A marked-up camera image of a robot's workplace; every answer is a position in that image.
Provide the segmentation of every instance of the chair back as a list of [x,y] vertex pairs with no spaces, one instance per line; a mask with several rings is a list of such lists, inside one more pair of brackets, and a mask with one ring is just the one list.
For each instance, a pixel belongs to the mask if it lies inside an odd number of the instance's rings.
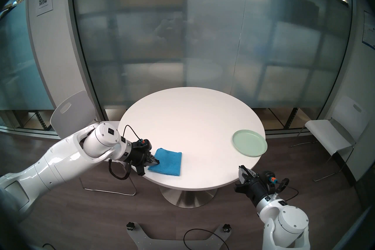
[[96,117],[95,107],[86,91],[63,101],[51,116],[51,125],[61,139],[88,126]]
[[337,103],[332,118],[339,122],[355,141],[361,136],[370,120],[367,112],[346,95]]

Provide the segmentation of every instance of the blue connector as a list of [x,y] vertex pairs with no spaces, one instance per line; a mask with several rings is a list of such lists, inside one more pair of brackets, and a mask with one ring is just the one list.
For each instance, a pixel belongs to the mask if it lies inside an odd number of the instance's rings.
[[274,183],[274,184],[277,183],[277,179],[276,179],[276,177],[270,177],[270,178],[269,178],[269,181],[272,182],[272,183]]

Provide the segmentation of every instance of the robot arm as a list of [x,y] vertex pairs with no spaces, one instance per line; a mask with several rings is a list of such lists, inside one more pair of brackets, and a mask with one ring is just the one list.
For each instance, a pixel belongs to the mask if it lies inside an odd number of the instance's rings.
[[42,195],[108,158],[134,164],[143,175],[144,166],[159,163],[150,149],[148,140],[132,143],[108,123],[93,124],[57,142],[24,171],[0,177],[0,188],[20,221]]
[[240,166],[240,184],[236,192],[244,193],[252,201],[259,218],[264,223],[263,250],[286,250],[295,241],[294,248],[309,250],[309,219],[299,208],[288,205],[278,194],[289,180],[284,179],[278,188],[273,172],[261,175]]

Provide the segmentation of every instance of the metal chair leg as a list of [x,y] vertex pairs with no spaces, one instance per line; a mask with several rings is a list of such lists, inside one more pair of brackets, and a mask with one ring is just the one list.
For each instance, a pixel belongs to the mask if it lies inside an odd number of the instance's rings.
[[[305,129],[305,126],[302,127],[301,131],[298,133],[297,137],[302,133],[303,129]],[[299,143],[299,144],[296,144],[296,145],[290,145],[289,148],[291,147],[296,147],[298,145],[303,145],[303,144],[310,144],[310,143],[317,143],[318,141],[314,141],[314,142],[305,142],[305,143]]]
[[350,152],[350,154],[349,154],[347,160],[345,161],[344,165],[340,168],[339,171],[334,172],[334,173],[332,173],[332,174],[330,174],[330,175],[327,175],[327,176],[325,176],[325,177],[319,178],[318,180],[313,179],[312,181],[320,181],[320,180],[322,180],[322,179],[324,179],[324,178],[326,178],[326,177],[329,177],[329,176],[332,176],[332,175],[335,175],[335,174],[338,174],[339,172],[341,172],[341,170],[345,167],[346,163],[348,162],[348,160],[349,160],[351,154],[353,153],[353,150],[354,150],[354,147],[352,146],[352,151]]
[[[126,169],[125,169],[125,165],[124,165],[121,161],[118,161],[118,160],[112,160],[112,162],[116,162],[116,163],[121,164],[121,166],[123,167],[124,171],[127,172]],[[135,196],[136,193],[137,193],[137,189],[135,188],[135,185],[134,185],[132,179],[131,179],[130,177],[129,177],[128,179],[130,180],[130,182],[132,183],[132,185],[133,185],[133,187],[134,187],[134,193],[133,193],[133,194],[130,194],[130,193],[119,193],[119,192],[109,192],[109,191],[107,191],[107,190],[94,190],[94,189],[90,189],[90,188],[85,188],[84,185],[83,185],[83,183],[82,183],[81,178],[80,178],[80,182],[81,182],[81,186],[82,186],[82,188],[83,188],[84,190],[91,190],[91,191],[93,191],[93,192],[117,193],[117,194],[122,194],[122,195],[124,195],[124,196]]]

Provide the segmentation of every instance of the blue cloth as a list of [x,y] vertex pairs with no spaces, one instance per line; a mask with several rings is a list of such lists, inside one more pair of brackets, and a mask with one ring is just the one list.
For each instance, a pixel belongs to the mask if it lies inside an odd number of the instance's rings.
[[160,164],[149,166],[148,169],[149,171],[161,174],[180,176],[181,157],[181,152],[173,152],[159,148],[155,153],[155,158],[160,161]]

